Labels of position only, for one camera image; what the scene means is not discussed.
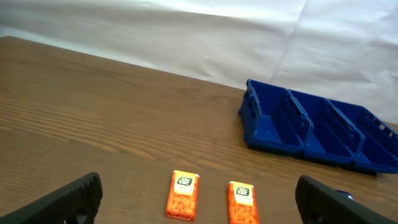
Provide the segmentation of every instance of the white backdrop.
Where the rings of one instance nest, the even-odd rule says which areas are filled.
[[[398,123],[396,0],[0,0],[0,24],[0,35],[238,88],[252,78]]]

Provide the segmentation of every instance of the wood grain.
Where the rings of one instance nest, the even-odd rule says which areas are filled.
[[[301,223],[308,174],[398,221],[398,175],[371,176],[248,149],[243,90],[13,37],[0,39],[0,215],[90,171],[96,223],[164,217],[175,169],[200,174],[196,223],[228,223],[226,185],[256,186],[261,223]]]

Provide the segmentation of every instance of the green logo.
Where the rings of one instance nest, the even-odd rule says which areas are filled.
[[[189,186],[192,184],[192,178],[180,177],[177,181],[178,184]]]
[[[243,195],[243,196],[248,196],[249,195],[249,189],[245,187],[238,187],[236,189],[236,194],[238,195]]]

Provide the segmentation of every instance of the blue storage tray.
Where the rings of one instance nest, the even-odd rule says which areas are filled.
[[[398,173],[398,135],[362,106],[248,80],[239,109],[249,147]]]

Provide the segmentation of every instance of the orange tic tac box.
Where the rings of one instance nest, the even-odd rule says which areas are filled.
[[[166,217],[193,221],[197,212],[199,175],[173,171]]]
[[[254,186],[231,181],[228,184],[228,210],[230,224],[259,224]]]

